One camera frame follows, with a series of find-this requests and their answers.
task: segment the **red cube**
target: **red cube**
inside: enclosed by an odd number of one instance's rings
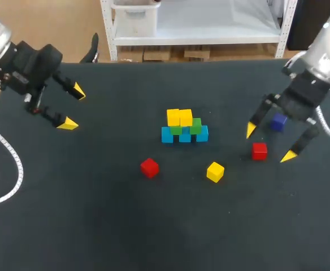
[[[264,161],[267,159],[267,144],[265,143],[253,143],[253,149],[251,151],[251,157],[255,161]]]
[[[148,178],[153,178],[159,173],[159,165],[153,159],[147,158],[141,163],[141,172]]]

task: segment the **yellow cube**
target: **yellow cube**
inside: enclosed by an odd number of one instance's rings
[[[193,114],[191,109],[180,110],[180,126],[193,126]]]
[[[216,162],[213,162],[206,172],[206,177],[212,180],[213,182],[219,182],[219,180],[224,175],[224,167],[219,165]]]
[[[167,126],[180,126],[180,110],[168,109],[167,113]]]

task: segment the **shelf rack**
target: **shelf rack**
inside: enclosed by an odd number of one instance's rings
[[[111,60],[117,46],[278,43],[282,58],[298,0],[289,0],[280,28],[267,0],[163,0],[155,37],[127,37],[112,21],[112,0],[100,0]]]

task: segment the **white shelf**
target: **white shelf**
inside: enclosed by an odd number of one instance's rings
[[[116,29],[115,45],[278,43],[281,30],[266,0],[163,0],[155,37],[122,32]]]

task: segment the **green cube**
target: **green cube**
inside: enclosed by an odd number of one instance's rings
[[[190,127],[190,134],[201,134],[201,119],[199,117],[193,119],[193,126]]]
[[[171,126],[170,127],[170,133],[173,136],[180,136],[183,133],[183,127],[181,127],[181,126]]]

